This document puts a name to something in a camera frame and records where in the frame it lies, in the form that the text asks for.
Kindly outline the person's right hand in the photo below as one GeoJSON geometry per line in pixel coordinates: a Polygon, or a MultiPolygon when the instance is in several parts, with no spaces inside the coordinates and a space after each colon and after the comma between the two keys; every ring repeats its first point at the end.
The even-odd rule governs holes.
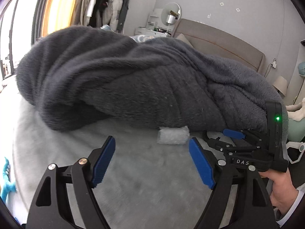
{"type": "Polygon", "coordinates": [[[266,172],[259,172],[259,174],[262,178],[268,178],[274,182],[270,195],[271,203],[278,208],[281,214],[286,214],[299,193],[293,186],[289,169],[285,173],[269,169],[266,172]]]}

